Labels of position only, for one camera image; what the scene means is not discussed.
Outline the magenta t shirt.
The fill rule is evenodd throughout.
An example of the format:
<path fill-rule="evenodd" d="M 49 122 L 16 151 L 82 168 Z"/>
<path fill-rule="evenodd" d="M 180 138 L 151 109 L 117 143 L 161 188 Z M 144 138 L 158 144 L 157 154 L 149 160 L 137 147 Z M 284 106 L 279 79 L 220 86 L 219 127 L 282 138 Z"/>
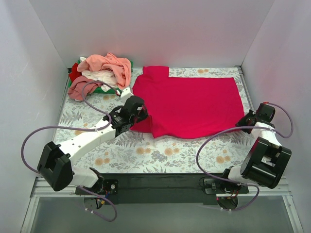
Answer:
<path fill-rule="evenodd" d="M 233 128 L 244 116 L 234 78 L 171 77 L 169 68 L 144 67 L 132 88 L 148 117 L 131 129 L 195 139 Z"/>

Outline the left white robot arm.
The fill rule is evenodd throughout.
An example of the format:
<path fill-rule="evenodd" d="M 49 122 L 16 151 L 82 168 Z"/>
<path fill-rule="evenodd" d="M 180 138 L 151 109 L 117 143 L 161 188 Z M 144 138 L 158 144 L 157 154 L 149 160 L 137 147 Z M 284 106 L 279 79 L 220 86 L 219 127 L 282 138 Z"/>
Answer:
<path fill-rule="evenodd" d="M 55 144 L 45 145 L 37 170 L 54 191 L 61 191 L 69 185 L 86 187 L 92 194 L 103 190 L 103 176 L 96 169 L 74 167 L 75 163 L 102 143 L 112 140 L 145 120 L 148 116 L 144 100 L 129 97 L 123 106 L 114 108 L 89 132 Z"/>

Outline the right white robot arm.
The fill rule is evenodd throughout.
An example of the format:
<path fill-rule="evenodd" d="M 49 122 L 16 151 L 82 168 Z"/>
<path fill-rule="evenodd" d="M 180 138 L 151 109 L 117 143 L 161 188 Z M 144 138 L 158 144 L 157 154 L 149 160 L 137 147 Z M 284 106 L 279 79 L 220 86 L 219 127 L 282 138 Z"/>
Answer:
<path fill-rule="evenodd" d="M 251 134 L 255 142 L 240 167 L 232 166 L 223 172 L 220 188 L 224 192 L 233 192 L 238 183 L 253 183 L 270 189 L 278 185 L 292 151 L 276 138 L 272 123 L 275 107 L 276 104 L 263 102 L 236 123 L 243 132 Z"/>

